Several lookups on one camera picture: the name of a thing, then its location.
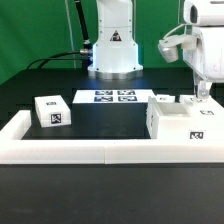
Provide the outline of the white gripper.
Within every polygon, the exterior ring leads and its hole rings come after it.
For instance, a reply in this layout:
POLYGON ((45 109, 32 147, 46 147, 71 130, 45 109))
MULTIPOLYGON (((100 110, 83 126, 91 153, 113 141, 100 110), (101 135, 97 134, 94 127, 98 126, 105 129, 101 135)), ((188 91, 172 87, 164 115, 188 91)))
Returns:
POLYGON ((198 84, 198 98, 206 101, 211 83, 224 83, 224 27, 193 27, 197 38, 194 50, 183 50, 183 60, 203 80, 198 84))

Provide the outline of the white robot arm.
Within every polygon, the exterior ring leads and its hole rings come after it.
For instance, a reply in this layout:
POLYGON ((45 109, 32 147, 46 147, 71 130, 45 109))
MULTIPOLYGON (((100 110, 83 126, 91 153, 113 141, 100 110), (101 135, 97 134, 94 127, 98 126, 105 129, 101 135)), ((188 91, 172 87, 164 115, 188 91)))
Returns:
MULTIPOLYGON (((96 0, 98 40, 93 45, 91 76, 125 79, 140 71, 138 45, 133 40, 131 0, 96 0)), ((179 27, 158 42, 166 62, 183 61, 193 70, 194 94, 200 100, 210 95, 211 85, 224 83, 224 0, 179 0, 179 27)))

